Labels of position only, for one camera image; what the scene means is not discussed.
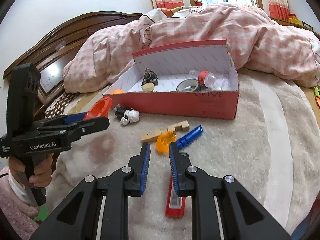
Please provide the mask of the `pink fuzzy sleeve forearm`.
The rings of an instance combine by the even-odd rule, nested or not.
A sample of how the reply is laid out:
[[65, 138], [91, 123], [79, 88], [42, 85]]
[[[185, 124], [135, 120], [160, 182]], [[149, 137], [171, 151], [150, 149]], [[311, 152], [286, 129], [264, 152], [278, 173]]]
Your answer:
[[40, 207], [31, 206], [22, 187], [6, 166], [1, 170], [1, 210], [9, 224], [21, 239], [29, 239], [39, 224], [34, 220]]

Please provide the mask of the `person's left hand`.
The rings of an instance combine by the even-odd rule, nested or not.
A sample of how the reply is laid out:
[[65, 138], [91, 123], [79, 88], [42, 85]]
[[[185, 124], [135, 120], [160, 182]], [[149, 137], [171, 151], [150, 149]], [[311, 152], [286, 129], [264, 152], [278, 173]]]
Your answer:
[[46, 158], [34, 168], [34, 174], [28, 180], [21, 180], [19, 174], [25, 171], [23, 163], [15, 157], [8, 158], [8, 167], [14, 179], [21, 186], [34, 186], [38, 188], [47, 187], [52, 181], [53, 154], [48, 154]]

